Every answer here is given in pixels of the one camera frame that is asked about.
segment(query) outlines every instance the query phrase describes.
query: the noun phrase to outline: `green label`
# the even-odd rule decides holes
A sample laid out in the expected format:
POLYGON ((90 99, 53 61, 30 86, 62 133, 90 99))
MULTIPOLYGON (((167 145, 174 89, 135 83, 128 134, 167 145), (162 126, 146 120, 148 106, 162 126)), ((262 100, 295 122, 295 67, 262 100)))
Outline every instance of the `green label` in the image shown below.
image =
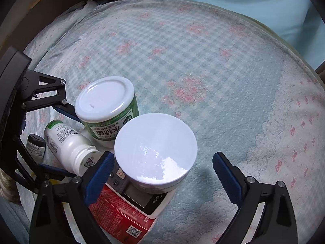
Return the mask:
POLYGON ((63 123, 63 122, 60 120, 53 120, 52 122, 48 123, 48 129, 51 129, 54 125, 59 123, 63 123))
POLYGON ((138 115, 139 110, 134 95, 134 98, 128 107, 117 116, 100 123, 82 123, 94 138, 102 141, 112 141, 115 140, 117 133, 121 130, 121 128, 132 118, 135 118, 138 115))

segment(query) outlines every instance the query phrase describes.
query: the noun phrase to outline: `red cardboard box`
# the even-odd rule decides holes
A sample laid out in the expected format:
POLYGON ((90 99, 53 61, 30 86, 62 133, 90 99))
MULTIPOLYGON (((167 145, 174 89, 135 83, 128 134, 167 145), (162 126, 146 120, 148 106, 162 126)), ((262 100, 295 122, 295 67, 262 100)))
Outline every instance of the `red cardboard box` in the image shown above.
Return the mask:
POLYGON ((126 203, 107 185, 89 209, 97 223, 123 244, 139 243, 156 222, 126 203))

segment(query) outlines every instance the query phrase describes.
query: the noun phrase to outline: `digital scale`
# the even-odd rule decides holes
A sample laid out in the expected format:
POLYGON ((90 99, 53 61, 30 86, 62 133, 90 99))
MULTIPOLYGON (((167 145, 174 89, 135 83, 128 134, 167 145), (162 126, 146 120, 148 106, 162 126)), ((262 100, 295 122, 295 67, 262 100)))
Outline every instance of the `digital scale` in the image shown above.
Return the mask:
POLYGON ((155 219, 173 198, 176 188, 153 195, 138 190, 126 177, 115 159, 113 171, 106 182, 119 197, 150 219, 155 219))

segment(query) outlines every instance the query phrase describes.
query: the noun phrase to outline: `power button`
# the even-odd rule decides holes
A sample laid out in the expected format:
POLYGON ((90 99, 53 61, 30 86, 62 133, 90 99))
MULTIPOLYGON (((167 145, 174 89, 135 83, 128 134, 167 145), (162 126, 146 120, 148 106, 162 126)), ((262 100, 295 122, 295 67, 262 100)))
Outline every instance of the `power button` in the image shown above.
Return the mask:
POLYGON ((122 171, 121 168, 119 168, 119 170, 117 171, 116 173, 121 179, 124 179, 125 178, 125 174, 124 172, 122 171))

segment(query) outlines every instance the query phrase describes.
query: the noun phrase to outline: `black bottle cap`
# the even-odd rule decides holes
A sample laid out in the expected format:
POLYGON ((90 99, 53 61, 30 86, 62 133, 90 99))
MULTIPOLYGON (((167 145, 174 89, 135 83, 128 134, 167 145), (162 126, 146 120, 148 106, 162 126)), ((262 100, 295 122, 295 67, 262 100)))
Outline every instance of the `black bottle cap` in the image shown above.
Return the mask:
POLYGON ((35 135, 35 134, 29 134, 28 141, 32 143, 33 145, 41 148, 45 148, 45 140, 44 138, 35 135))

